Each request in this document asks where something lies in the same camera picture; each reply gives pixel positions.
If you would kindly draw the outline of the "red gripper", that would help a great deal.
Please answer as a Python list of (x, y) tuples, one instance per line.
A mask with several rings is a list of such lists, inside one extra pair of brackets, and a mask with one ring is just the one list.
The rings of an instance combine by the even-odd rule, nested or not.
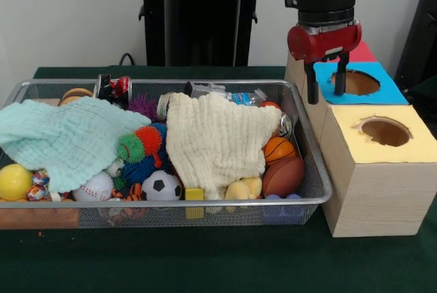
[[(346, 92), (349, 52), (358, 46), (361, 38), (362, 29), (359, 23), (322, 33), (309, 33), (303, 26), (295, 26), (289, 30), (287, 44), (290, 54), (296, 60), (322, 61), (332, 55), (340, 55), (335, 74), (335, 95), (342, 96)], [(314, 64), (305, 63), (309, 104), (317, 104), (319, 100)]]

